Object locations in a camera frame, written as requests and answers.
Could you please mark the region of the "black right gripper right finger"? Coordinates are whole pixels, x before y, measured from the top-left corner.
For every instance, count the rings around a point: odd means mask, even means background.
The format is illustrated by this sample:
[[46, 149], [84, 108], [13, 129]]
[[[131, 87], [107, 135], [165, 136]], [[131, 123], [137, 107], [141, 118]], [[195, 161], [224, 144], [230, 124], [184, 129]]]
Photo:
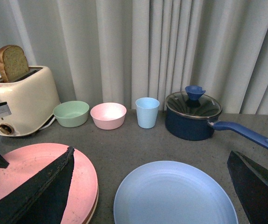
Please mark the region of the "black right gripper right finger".
[[227, 167], [251, 224], [268, 224], [268, 169], [240, 152], [231, 151]]

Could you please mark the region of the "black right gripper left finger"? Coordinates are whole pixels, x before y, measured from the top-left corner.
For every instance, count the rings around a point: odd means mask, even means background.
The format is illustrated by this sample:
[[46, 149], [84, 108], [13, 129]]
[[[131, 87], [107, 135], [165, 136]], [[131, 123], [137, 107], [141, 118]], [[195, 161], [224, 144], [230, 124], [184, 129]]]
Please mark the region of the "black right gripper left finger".
[[0, 199], [0, 224], [59, 224], [74, 170], [73, 147]]

